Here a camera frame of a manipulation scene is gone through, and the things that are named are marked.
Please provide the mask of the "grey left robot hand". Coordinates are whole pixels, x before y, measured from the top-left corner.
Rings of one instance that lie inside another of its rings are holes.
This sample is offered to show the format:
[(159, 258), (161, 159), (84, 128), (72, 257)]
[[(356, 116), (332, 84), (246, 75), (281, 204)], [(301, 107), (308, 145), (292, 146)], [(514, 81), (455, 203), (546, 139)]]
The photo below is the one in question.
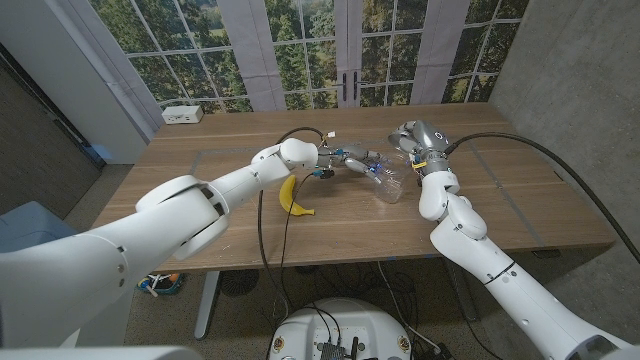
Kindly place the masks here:
[(380, 153), (357, 145), (340, 148), (322, 145), (318, 148), (318, 161), (313, 175), (328, 179), (335, 175), (334, 167), (345, 166), (356, 173), (364, 174), (376, 185), (381, 185), (382, 179), (378, 173), (382, 163), (383, 156)]

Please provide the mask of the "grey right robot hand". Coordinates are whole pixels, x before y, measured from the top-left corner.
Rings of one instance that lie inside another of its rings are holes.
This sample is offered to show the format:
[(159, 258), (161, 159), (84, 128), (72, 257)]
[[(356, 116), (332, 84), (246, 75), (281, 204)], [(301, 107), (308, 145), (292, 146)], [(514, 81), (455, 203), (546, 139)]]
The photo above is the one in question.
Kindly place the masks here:
[(449, 140), (431, 123), (423, 120), (406, 122), (388, 136), (388, 141), (409, 156), (411, 167), (421, 177), (449, 170), (445, 154)]

